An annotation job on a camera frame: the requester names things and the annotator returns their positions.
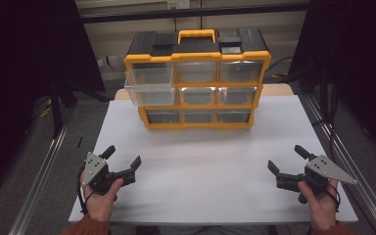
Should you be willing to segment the set of closed clear drawers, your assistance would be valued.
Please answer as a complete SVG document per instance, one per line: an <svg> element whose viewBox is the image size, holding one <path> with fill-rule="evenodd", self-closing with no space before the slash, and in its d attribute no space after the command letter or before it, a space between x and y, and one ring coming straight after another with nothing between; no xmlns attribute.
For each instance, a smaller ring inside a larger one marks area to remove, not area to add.
<svg viewBox="0 0 376 235"><path fill-rule="evenodd" d="M182 62L171 106L140 111L152 128L249 128L262 90L261 61Z"/></svg>

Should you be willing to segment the black metal stand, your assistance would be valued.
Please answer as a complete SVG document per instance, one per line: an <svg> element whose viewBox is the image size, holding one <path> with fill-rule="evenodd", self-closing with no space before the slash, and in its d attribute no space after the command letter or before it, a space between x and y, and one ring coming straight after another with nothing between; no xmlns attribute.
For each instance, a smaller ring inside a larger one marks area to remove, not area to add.
<svg viewBox="0 0 376 235"><path fill-rule="evenodd" d="M63 128L61 104L64 104L68 108L74 108L77 104L77 100L73 94L72 83L68 80L54 79L52 81L50 98L54 122L53 138L56 139Z"/></svg>

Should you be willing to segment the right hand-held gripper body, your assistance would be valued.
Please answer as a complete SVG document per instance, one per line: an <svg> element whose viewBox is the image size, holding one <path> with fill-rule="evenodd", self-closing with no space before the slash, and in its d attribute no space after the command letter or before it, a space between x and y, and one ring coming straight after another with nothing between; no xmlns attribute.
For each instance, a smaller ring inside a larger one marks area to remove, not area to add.
<svg viewBox="0 0 376 235"><path fill-rule="evenodd" d="M282 173L275 168L276 187L299 192L298 183L303 181L314 194L326 191L330 179L355 185L357 181L325 156L314 157L305 165L305 171L300 174Z"/></svg>

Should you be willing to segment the person's left hand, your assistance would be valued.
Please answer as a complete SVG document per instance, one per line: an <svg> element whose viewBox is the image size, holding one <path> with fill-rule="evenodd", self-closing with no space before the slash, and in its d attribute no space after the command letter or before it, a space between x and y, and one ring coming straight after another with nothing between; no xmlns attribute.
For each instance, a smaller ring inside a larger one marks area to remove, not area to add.
<svg viewBox="0 0 376 235"><path fill-rule="evenodd" d="M117 195L122 183L122 179L116 180L105 195L94 193L90 186L85 186L83 188L88 214L92 219L100 222L109 222L111 220L115 196Z"/></svg>

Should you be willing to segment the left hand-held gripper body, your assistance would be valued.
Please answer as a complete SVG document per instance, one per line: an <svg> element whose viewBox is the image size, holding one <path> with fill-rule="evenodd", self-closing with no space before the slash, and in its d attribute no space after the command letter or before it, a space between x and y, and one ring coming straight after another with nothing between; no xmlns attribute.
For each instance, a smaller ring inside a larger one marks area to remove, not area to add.
<svg viewBox="0 0 376 235"><path fill-rule="evenodd" d="M93 153L89 153L85 160L82 186L90 186L96 193L105 195L112 184L118 180L123 180L123 186L136 181L136 170L128 169L111 172L107 160L100 158Z"/></svg>

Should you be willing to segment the white wall socket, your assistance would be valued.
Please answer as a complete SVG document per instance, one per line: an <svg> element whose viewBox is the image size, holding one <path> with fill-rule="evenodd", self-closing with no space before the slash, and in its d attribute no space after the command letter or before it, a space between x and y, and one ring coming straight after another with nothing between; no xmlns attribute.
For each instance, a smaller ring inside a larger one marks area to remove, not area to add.
<svg viewBox="0 0 376 235"><path fill-rule="evenodd" d="M169 10L189 9L190 0L167 0L167 8Z"/></svg>

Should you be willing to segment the dark curtain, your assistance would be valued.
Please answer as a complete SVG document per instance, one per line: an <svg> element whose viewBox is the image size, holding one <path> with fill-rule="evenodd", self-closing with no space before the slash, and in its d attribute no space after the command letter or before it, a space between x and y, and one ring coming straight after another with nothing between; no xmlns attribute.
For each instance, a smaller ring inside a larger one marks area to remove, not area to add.
<svg viewBox="0 0 376 235"><path fill-rule="evenodd" d="M376 0L309 0L295 72L306 91L329 78L376 137Z"/></svg>
<svg viewBox="0 0 376 235"><path fill-rule="evenodd" d="M103 91L75 0L0 0L0 175L21 145L36 99Z"/></svg>

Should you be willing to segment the aluminium floor rail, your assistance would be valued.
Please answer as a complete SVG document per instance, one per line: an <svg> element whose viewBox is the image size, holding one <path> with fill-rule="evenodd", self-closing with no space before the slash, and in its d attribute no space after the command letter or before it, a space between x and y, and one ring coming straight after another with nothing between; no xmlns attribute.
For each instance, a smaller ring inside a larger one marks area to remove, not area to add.
<svg viewBox="0 0 376 235"><path fill-rule="evenodd" d="M310 113L315 118L313 126L319 126L328 139L328 156L333 161L337 161L340 166L355 178L357 182L355 188L373 217L373 220L370 220L370 226L376 234L376 193L335 131L334 125L327 122L326 118L321 114L321 108L317 101L312 96L307 96L303 97L303 102L307 104Z"/></svg>
<svg viewBox="0 0 376 235"><path fill-rule="evenodd" d="M34 214L39 197L43 191L44 185L51 171L52 165L60 151L67 132L67 128L63 126L56 137L52 140L45 159L39 169L31 189L17 214L17 217L8 233L8 235L24 235L30 220Z"/></svg>

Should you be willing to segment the clear plastic drawer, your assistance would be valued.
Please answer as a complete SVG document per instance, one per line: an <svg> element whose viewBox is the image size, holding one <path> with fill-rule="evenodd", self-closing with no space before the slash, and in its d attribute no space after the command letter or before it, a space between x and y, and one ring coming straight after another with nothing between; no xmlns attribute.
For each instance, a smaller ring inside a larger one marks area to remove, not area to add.
<svg viewBox="0 0 376 235"><path fill-rule="evenodd" d="M134 64L126 75L124 89L134 106L170 106L175 102L172 63Z"/></svg>

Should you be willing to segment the yellow black drawer organizer cabinet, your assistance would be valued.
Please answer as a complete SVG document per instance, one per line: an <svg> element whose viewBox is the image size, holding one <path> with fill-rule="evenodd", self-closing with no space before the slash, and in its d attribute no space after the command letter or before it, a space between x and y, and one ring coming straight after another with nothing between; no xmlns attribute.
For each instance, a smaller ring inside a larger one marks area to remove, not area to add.
<svg viewBox="0 0 376 235"><path fill-rule="evenodd" d="M176 68L182 62L228 62L261 61L261 78L269 67L271 54L261 32L256 27L243 27L231 30L186 29L172 33L144 31L135 34L124 58L125 75L134 64L172 63L174 86ZM137 107L138 115L145 108ZM140 119L149 129L144 119Z"/></svg>

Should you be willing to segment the person's right hand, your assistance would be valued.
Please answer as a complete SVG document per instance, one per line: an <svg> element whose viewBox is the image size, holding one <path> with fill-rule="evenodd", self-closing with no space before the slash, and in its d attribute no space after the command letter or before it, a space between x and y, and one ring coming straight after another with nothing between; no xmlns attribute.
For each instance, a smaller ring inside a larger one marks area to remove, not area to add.
<svg viewBox="0 0 376 235"><path fill-rule="evenodd" d="M327 194L315 196L305 182L298 183L301 193L308 203L310 224L314 231L326 231L336 225L338 181L331 179Z"/></svg>

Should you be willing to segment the black horizontal bar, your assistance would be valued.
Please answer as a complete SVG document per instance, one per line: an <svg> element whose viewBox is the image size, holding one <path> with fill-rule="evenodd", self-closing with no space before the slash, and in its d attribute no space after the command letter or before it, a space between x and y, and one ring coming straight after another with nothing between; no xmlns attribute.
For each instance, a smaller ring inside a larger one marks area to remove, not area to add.
<svg viewBox="0 0 376 235"><path fill-rule="evenodd" d="M97 24L97 23L110 23L110 22L129 22L129 21L193 18L193 17L207 17L207 16L298 12L298 11L306 11L309 8L309 6L310 6L309 3L290 3L290 4L241 6L241 7L234 7L234 8L219 7L219 8L183 9L183 10L161 10L161 11L123 13L123 14L83 15L79 18L79 20L83 24Z"/></svg>

